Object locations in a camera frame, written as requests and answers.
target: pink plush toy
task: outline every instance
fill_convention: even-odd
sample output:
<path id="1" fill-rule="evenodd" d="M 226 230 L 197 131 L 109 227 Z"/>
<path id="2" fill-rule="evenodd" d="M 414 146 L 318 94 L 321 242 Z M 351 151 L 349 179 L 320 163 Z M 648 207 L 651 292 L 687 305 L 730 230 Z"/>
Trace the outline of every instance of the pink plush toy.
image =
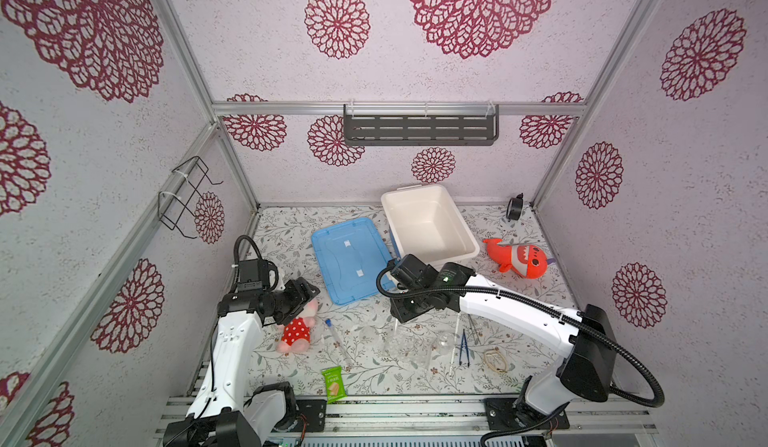
<path id="1" fill-rule="evenodd" d="M 315 326 L 318 305 L 317 299 L 310 300 L 299 316 L 285 326 L 283 339 L 275 347 L 277 352 L 304 353 L 310 349 L 310 329 Z"/>

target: cable tie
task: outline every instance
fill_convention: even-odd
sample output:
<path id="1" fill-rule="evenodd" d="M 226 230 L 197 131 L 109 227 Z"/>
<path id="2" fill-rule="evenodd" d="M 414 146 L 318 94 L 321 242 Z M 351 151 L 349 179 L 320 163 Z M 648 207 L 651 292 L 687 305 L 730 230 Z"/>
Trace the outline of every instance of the cable tie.
<path id="1" fill-rule="evenodd" d="M 179 197 L 178 195 L 176 195 L 176 194 L 175 194 L 175 193 L 173 193 L 173 192 L 168 192 L 167 190 L 163 190 L 163 191 L 162 191 L 162 192 L 160 192 L 160 193 L 167 193 L 168 195 L 172 195 L 172 196 L 175 196 L 175 197 L 178 199 L 178 201 L 179 201 L 179 202 L 181 202 L 181 197 Z"/>

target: blue plastic lid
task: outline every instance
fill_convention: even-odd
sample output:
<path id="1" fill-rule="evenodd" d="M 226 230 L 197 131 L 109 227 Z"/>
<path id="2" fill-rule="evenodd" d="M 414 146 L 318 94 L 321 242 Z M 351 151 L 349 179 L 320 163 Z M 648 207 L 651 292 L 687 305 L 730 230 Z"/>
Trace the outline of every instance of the blue plastic lid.
<path id="1" fill-rule="evenodd" d="M 312 247 L 331 300 L 340 306 L 378 293 L 376 277 L 392 259 L 367 217 L 314 232 Z M 394 286 L 387 277 L 382 279 L 385 289 Z"/>

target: red polka dot dress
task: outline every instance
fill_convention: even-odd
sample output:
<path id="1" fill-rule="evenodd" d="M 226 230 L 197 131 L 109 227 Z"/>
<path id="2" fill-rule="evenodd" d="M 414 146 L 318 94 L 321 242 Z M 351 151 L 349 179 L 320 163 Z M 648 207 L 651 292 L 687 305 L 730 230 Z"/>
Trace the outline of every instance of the red polka dot dress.
<path id="1" fill-rule="evenodd" d="M 310 341 L 310 328 L 301 317 L 293 319 L 283 330 L 283 341 L 289 346 L 293 346 L 293 343 L 299 339 Z"/>

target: red flower pattern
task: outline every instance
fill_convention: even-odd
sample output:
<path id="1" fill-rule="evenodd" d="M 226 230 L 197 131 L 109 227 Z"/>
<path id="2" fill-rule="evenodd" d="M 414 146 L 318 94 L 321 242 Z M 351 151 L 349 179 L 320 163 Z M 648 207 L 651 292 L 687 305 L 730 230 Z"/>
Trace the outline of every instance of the red flower pattern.
<path id="1" fill-rule="evenodd" d="M 2 12 L 40 58 L 105 100 L 149 96 L 163 66 L 163 37 L 149 0 L 2 0 Z"/>
<path id="2" fill-rule="evenodd" d="M 607 142 L 599 142 L 581 156 L 576 169 L 576 192 L 590 209 L 599 209 L 612 202 L 619 192 L 621 175 L 619 150 Z"/>
<path id="3" fill-rule="evenodd" d="M 744 19 L 734 10 L 713 10 L 683 29 L 661 65 L 661 88 L 686 101 L 725 80 L 744 49 Z"/>
<path id="4" fill-rule="evenodd" d="M 27 382 L 28 378 L 28 373 L 14 372 L 4 379 L 0 379 L 0 415 L 10 405 L 16 393 Z"/>
<path id="5" fill-rule="evenodd" d="M 331 58 L 349 58 L 368 40 L 371 25 L 362 0 L 310 0 L 304 24 L 312 43 Z"/>
<path id="6" fill-rule="evenodd" d="M 163 313 L 163 279 L 147 259 L 139 260 L 91 334 L 100 350 L 126 353 L 149 337 Z"/>
<path id="7" fill-rule="evenodd" d="M 230 102 L 266 102 L 257 95 L 238 94 Z M 253 150 L 276 149 L 286 138 L 286 123 L 282 115 L 234 115 L 222 118 L 232 138 Z"/>
<path id="8" fill-rule="evenodd" d="M 0 216 L 21 211 L 45 192 L 50 163 L 34 125 L 0 102 Z"/>
<path id="9" fill-rule="evenodd" d="M 61 447 L 64 441 L 69 439 L 69 428 L 74 419 L 73 400 L 74 395 L 69 392 L 69 382 L 62 382 L 58 387 L 58 394 L 45 406 L 43 417 L 34 423 L 32 431 L 27 435 L 25 447 Z"/>
<path id="10" fill-rule="evenodd" d="M 425 183 L 436 183 L 448 178 L 456 167 L 456 158 L 451 152 L 438 146 L 424 149 L 411 162 L 413 176 Z"/>
<path id="11" fill-rule="evenodd" d="M 621 267 L 612 289 L 619 313 L 636 327 L 653 327 L 667 313 L 667 291 L 648 266 L 628 263 Z"/>
<path id="12" fill-rule="evenodd" d="M 224 207 L 213 192 L 200 196 L 194 208 L 194 225 L 200 238 L 206 243 L 214 243 L 224 232 Z"/>
<path id="13" fill-rule="evenodd" d="M 573 92 L 558 92 L 546 96 L 543 102 L 581 102 L 581 95 Z M 571 126 L 570 115 L 527 115 L 520 124 L 520 138 L 523 143 L 537 149 L 560 144 L 565 131 Z"/>
<path id="14" fill-rule="evenodd" d="M 351 146 L 344 142 L 343 119 L 326 115 L 315 120 L 306 134 L 312 153 L 328 165 L 350 165 L 362 157 L 364 146 Z"/>
<path id="15" fill-rule="evenodd" d="M 410 0 L 414 21 L 444 54 L 488 57 L 531 31 L 552 0 Z"/>

